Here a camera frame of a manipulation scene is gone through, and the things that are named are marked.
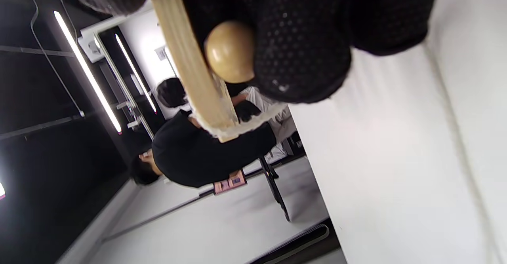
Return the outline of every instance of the light fixture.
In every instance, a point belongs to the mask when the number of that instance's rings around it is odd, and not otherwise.
[[[130,65],[130,68],[134,72],[134,75],[137,78],[137,81],[139,81],[139,85],[141,85],[141,88],[143,89],[143,92],[145,93],[145,96],[148,99],[150,106],[152,107],[154,112],[157,112],[157,108],[155,107],[155,104],[153,103],[153,100],[150,97],[150,93],[148,93],[148,91],[146,90],[145,84],[143,83],[143,81],[141,81],[141,77],[139,77],[139,73],[136,71],[134,64],[132,64],[132,60],[130,60],[130,57],[128,56],[127,51],[125,50],[125,47],[123,47],[120,37],[117,34],[114,36],[116,37],[116,41],[118,42],[118,45],[122,49],[123,55],[125,55],[125,58],[127,59],[127,62]]]
[[[5,198],[5,190],[4,187],[2,186],[2,183],[0,183],[0,199],[3,198]]]
[[[100,44],[98,43],[96,37],[93,37],[93,41],[95,42],[95,45],[97,46],[97,48],[100,49]]]
[[[69,28],[67,28],[67,25],[63,21],[63,18],[60,15],[60,13],[58,13],[57,11],[54,11],[54,13],[55,13],[56,21],[58,21],[58,24],[60,25],[60,28],[62,29],[63,35],[65,35],[65,38],[67,39],[67,42],[71,46],[72,51],[74,51],[74,54],[76,55],[76,58],[78,59],[78,62],[81,65],[81,68],[83,68],[83,71],[84,71],[86,77],[90,81],[90,84],[92,84],[92,87],[93,87],[95,93],[97,94],[98,99],[100,100],[100,103],[104,107],[105,112],[109,116],[109,119],[111,120],[112,124],[114,125],[114,128],[116,129],[116,131],[118,133],[121,133],[122,128],[120,126],[120,123],[118,122],[118,120],[114,116],[114,113],[112,112],[112,109],[109,106],[109,103],[107,103],[107,100],[105,99],[103,92],[100,90],[100,87],[99,87],[97,81],[95,80],[95,78],[92,74],[92,71],[90,70],[90,67],[88,67],[88,65],[86,64],[86,61],[85,61],[83,55],[79,51],[78,46],[76,45],[76,42],[72,38]]]

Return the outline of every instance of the black mesh glove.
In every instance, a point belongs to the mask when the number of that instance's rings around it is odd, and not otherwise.
[[[127,15],[145,0],[81,0]],[[350,46],[392,55],[420,43],[434,0],[183,0],[197,41],[235,19],[257,35],[255,78],[264,95],[312,103],[333,94],[350,67]]]

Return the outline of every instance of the black hair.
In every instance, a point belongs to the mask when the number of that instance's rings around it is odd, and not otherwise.
[[[185,101],[185,89],[179,78],[169,78],[157,86],[157,96],[160,103],[168,108],[183,106]]]
[[[134,182],[139,185],[149,185],[154,181],[157,181],[160,177],[155,172],[153,172],[150,163],[143,162],[139,158],[139,154],[134,156],[134,159],[130,163],[129,175],[132,179],[134,179]]]

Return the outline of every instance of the ceiling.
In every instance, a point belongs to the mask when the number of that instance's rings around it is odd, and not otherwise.
[[[47,50],[70,51],[53,10],[60,0],[36,0],[34,31]],[[76,29],[104,14],[63,0]],[[38,49],[31,33],[32,0],[0,0],[0,46]],[[50,56],[78,105],[97,112],[78,79],[74,58]],[[0,134],[78,114],[43,55],[0,51]],[[127,179],[109,127],[98,114],[0,140],[0,262],[52,264]]]

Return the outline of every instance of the chair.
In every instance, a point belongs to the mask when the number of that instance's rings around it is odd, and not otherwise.
[[[273,194],[273,197],[275,198],[275,201],[280,204],[282,210],[285,213],[286,220],[290,222],[290,217],[288,215],[284,199],[282,198],[282,195],[280,194],[280,191],[278,190],[278,187],[275,182],[275,179],[278,179],[279,177],[278,174],[275,172],[275,169],[266,162],[264,156],[259,157],[259,161],[261,162],[261,167],[264,172],[264,176],[266,176],[266,179],[268,180],[269,188],[271,188],[271,192]]]

